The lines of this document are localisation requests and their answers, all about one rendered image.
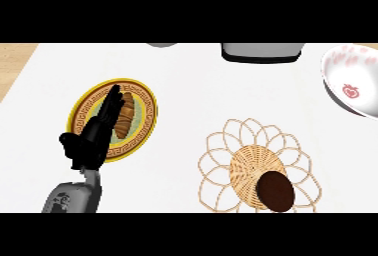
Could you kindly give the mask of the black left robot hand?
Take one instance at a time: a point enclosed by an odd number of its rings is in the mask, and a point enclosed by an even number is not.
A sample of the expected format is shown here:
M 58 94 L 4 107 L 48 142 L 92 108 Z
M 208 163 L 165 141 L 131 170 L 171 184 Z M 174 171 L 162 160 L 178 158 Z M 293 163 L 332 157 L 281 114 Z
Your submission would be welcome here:
M 123 105 L 119 86 L 113 85 L 95 116 L 92 116 L 79 134 L 61 133 L 64 156 L 72 160 L 72 170 L 97 170 L 104 162 L 112 129 Z

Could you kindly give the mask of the wicker flower placemat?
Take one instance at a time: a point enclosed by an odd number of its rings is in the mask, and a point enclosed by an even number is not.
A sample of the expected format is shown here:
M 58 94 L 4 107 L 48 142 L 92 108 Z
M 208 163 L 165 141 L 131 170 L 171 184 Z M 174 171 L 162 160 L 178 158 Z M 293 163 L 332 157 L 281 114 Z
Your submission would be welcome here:
M 256 183 L 268 171 L 280 173 L 292 185 L 289 212 L 315 211 L 321 187 L 311 157 L 292 134 L 252 118 L 228 119 L 221 130 L 206 136 L 205 145 L 197 160 L 197 199 L 210 212 L 270 211 L 256 195 Z

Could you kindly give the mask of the dark brown can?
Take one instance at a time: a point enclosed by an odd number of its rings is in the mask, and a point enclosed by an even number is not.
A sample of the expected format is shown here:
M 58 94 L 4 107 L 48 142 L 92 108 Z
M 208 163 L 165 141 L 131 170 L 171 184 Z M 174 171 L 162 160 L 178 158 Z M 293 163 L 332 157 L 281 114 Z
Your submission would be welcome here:
M 295 200 L 292 184 L 277 171 L 267 171 L 256 182 L 256 196 L 264 206 L 274 212 L 286 212 Z

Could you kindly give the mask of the white bowl with red print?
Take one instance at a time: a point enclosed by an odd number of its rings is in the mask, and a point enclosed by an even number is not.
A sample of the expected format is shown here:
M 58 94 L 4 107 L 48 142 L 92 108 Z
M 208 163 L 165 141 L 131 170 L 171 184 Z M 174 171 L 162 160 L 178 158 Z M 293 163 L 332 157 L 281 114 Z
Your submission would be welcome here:
M 352 43 L 330 48 L 321 57 L 320 72 L 340 106 L 378 120 L 378 49 Z

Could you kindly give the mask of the brown croissant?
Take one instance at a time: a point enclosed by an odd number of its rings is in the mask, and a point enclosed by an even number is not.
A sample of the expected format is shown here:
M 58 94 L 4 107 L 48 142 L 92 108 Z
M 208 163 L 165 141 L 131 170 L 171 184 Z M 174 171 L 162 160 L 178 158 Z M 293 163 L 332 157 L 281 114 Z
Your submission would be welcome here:
M 115 135 L 119 139 L 126 137 L 134 117 L 134 99 L 129 92 L 122 94 L 123 105 L 120 107 L 117 120 L 113 126 Z

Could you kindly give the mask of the yellow patterned plate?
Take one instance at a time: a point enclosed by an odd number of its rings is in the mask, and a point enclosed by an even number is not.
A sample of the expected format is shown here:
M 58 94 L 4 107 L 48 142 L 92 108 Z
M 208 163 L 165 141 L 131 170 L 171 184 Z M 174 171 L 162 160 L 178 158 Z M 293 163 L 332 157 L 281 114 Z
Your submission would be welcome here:
M 137 80 L 116 78 L 91 87 L 76 100 L 67 117 L 66 131 L 81 133 L 86 121 L 97 115 L 113 85 L 119 86 L 120 93 L 129 93 L 132 96 L 134 115 L 125 137 L 119 138 L 116 132 L 112 132 L 106 163 L 120 160 L 140 148 L 150 136 L 157 116 L 156 99 L 147 86 Z

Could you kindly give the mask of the grey appliance with black base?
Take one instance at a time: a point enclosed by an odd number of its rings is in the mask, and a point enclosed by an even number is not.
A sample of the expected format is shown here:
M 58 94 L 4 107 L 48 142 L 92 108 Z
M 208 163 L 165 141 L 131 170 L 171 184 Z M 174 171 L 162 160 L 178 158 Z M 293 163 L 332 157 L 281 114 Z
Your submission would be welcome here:
M 239 63 L 290 63 L 301 55 L 302 46 L 302 43 L 222 43 L 221 57 Z

